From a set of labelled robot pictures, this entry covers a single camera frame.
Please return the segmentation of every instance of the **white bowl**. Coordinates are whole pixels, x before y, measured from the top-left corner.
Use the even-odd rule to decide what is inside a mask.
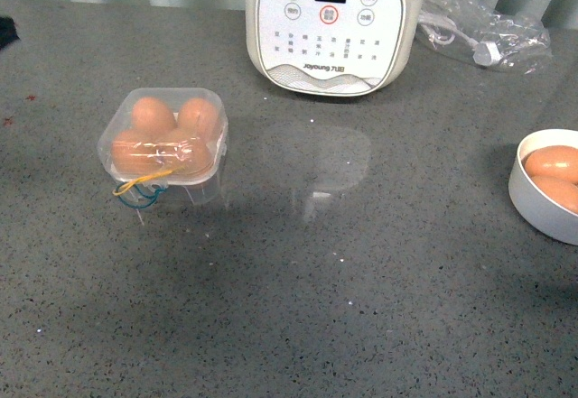
[[[578,148],[578,132],[548,129],[524,138],[517,148],[516,161],[509,177],[509,196],[519,214],[533,227],[556,240],[578,245],[578,214],[548,198],[524,170],[523,162],[531,152],[550,145]]]

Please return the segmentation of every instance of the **brown egg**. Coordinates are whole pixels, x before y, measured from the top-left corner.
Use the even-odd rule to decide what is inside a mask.
[[[529,177],[545,175],[578,183],[578,148],[552,145],[532,152],[524,164]]]
[[[110,155],[117,171],[127,176],[151,174],[161,168],[151,137],[134,129],[117,135]]]
[[[219,139],[219,110],[204,98],[187,100],[181,106],[177,123],[180,128],[195,132],[205,143]]]
[[[142,97],[133,106],[133,128],[145,132],[156,139],[168,134],[177,123],[171,109],[156,97]]]
[[[175,174],[196,176],[213,165],[207,145],[188,130],[176,128],[160,138],[158,145],[164,168],[175,169]]]
[[[566,180],[544,175],[536,175],[531,180],[553,202],[578,213],[578,186]]]

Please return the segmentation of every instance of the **plastic bag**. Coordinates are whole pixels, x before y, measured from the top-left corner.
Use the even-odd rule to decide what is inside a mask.
[[[499,14],[476,0],[424,0],[415,36],[450,58],[499,71],[531,73],[552,58],[539,20]]]

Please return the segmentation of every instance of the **white appliance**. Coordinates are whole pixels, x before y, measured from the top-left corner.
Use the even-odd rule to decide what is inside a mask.
[[[246,0],[247,49],[280,87],[360,96],[404,69],[423,0]]]

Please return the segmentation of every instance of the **red power button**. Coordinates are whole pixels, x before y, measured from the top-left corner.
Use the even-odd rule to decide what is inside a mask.
[[[319,12],[319,17],[323,23],[331,25],[337,21],[338,17],[340,17],[340,13],[333,5],[325,5]]]

